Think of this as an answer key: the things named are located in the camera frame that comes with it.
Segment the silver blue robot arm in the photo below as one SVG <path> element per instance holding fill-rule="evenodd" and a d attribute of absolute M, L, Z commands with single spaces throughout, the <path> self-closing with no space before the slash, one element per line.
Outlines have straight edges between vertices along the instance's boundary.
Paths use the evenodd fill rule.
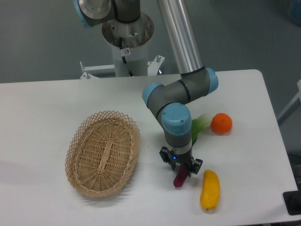
<path fill-rule="evenodd" d="M 116 76 L 147 74 L 146 48 L 154 24 L 141 11 L 138 0 L 76 0 L 73 4 L 84 26 L 102 25 Z M 160 0 L 158 7 L 181 77 L 168 85 L 149 84 L 142 98 L 165 133 L 162 160 L 172 168 L 180 164 L 189 174 L 197 174 L 202 161 L 192 156 L 192 119 L 187 103 L 212 93 L 219 82 L 214 70 L 202 63 L 185 1 Z"/>

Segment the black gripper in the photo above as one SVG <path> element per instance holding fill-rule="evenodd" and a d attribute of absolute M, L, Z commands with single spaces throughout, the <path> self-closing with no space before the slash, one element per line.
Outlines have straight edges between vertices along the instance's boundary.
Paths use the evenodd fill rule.
<path fill-rule="evenodd" d="M 175 170 L 176 164 L 183 165 L 188 171 L 188 177 L 192 174 L 198 174 L 203 161 L 201 159 L 193 159 L 192 148 L 183 154 L 176 154 L 173 150 L 168 150 L 163 146 L 159 152 L 163 162 L 171 166 L 172 171 Z"/>

